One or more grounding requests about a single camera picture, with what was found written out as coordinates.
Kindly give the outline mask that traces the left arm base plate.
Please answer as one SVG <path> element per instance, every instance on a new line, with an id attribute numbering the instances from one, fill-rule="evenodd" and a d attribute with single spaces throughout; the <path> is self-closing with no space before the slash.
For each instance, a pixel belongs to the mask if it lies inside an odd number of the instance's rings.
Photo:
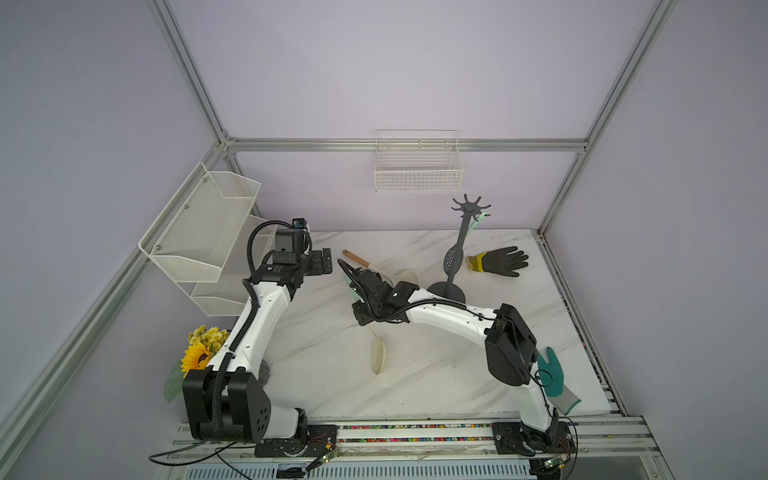
<path id="1" fill-rule="evenodd" d="M 291 438 L 263 439 L 254 449 L 256 458 L 319 457 L 337 443 L 336 425 L 310 424 Z"/>

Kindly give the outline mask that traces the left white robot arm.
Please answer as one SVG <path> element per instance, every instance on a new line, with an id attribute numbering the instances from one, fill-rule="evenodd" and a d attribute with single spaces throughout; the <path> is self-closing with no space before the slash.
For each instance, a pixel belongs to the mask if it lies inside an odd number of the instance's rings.
<path id="1" fill-rule="evenodd" d="M 246 261 L 244 310 L 209 364 L 182 381 L 191 435 L 202 443 L 301 439 L 308 429 L 302 409 L 269 398 L 260 369 L 278 320 L 305 278 L 333 271 L 331 251 L 313 248 L 303 218 L 268 220 L 250 233 Z"/>

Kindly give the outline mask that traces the grey skimmer mint handle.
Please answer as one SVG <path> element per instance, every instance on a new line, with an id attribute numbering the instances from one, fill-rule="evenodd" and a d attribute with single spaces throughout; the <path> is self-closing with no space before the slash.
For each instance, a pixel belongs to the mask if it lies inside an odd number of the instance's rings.
<path id="1" fill-rule="evenodd" d="M 462 220 L 456 242 L 448 249 L 443 258 L 443 271 L 452 280 L 459 271 L 463 259 L 463 247 L 467 235 L 487 216 L 485 212 L 477 215 L 465 215 Z"/>

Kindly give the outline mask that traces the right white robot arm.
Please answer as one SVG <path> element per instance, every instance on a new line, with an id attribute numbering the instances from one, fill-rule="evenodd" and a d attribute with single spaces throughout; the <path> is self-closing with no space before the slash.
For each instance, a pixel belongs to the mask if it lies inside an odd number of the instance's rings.
<path id="1" fill-rule="evenodd" d="M 355 268 L 341 259 L 337 263 L 357 298 L 352 311 L 359 325 L 426 325 L 482 347 L 490 375 L 511 388 L 514 410 L 520 416 L 519 454 L 531 456 L 551 448 L 556 441 L 559 416 L 534 372 L 537 340 L 515 307 L 474 307 L 433 294 L 411 282 L 392 285 L 380 274 Z"/>

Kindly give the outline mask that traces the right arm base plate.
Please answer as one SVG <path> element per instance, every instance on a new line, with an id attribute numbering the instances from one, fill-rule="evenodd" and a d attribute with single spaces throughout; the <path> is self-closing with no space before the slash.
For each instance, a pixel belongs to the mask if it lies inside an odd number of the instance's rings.
<path id="1" fill-rule="evenodd" d="M 519 421 L 494 422 L 491 428 L 494 445 L 500 455 L 534 457 L 538 454 L 569 455 L 576 452 L 574 435 L 563 421 L 553 423 L 544 432 Z"/>

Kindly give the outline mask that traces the dark grey utensil rack stand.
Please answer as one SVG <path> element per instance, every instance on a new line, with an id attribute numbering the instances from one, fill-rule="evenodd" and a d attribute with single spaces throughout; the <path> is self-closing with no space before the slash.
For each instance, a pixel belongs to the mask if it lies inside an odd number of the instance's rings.
<path id="1" fill-rule="evenodd" d="M 471 201 L 467 195 L 464 195 L 463 201 L 457 199 L 453 199 L 453 201 L 456 206 L 453 207 L 452 210 L 461 213 L 462 223 L 455 244 L 449 248 L 443 258 L 443 271 L 447 278 L 445 281 L 436 282 L 430 285 L 428 291 L 434 295 L 449 300 L 465 303 L 466 296 L 462 289 L 454 283 L 454 280 L 462 266 L 464 258 L 463 247 L 470 231 L 470 226 L 477 222 L 483 212 L 490 208 L 491 205 L 488 204 L 483 206 L 481 204 L 481 196 L 476 200 Z"/>

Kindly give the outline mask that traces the cream skimmer mint handle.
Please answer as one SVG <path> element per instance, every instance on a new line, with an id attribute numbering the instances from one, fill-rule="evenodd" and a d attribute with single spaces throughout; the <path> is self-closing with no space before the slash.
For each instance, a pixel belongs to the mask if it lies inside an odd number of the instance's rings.
<path id="1" fill-rule="evenodd" d="M 371 346 L 371 358 L 370 366 L 374 375 L 380 375 L 384 370 L 386 360 L 386 345 L 384 339 L 374 328 L 374 316 L 371 313 L 368 296 L 362 286 L 351 281 L 350 288 L 358 297 L 358 301 L 362 303 L 363 317 L 365 325 L 370 329 L 373 335 L 373 342 Z"/>

